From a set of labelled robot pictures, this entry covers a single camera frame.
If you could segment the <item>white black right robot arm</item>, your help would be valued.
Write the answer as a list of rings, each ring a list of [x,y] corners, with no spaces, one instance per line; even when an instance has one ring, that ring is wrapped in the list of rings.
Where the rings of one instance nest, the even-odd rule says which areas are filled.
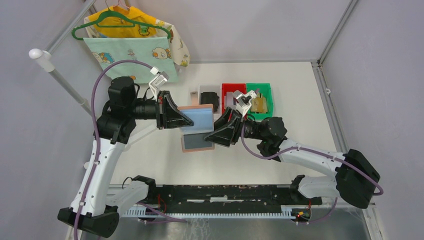
[[[318,177],[298,175],[293,180],[288,196],[295,204],[318,197],[341,198],[354,207],[366,209],[374,196],[384,194],[379,184],[380,174],[362,152],[314,148],[288,138],[287,132],[282,117],[255,121],[227,108],[204,140],[224,147],[241,141],[259,159],[299,165],[321,173]]]

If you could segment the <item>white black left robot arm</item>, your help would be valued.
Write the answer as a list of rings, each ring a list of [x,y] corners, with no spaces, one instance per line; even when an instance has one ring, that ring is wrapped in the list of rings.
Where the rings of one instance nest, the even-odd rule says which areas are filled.
[[[156,182],[136,176],[129,186],[114,196],[108,196],[109,185],[118,159],[127,146],[137,120],[155,120],[158,129],[191,127],[194,122],[178,110],[171,94],[160,90],[167,81],[158,73],[150,82],[153,97],[139,98],[139,86],[131,77],[112,80],[109,99],[99,118],[94,119],[92,155],[81,187],[69,207],[59,210],[59,221],[99,237],[109,238],[120,218],[133,205],[143,201],[153,203],[157,198]]]

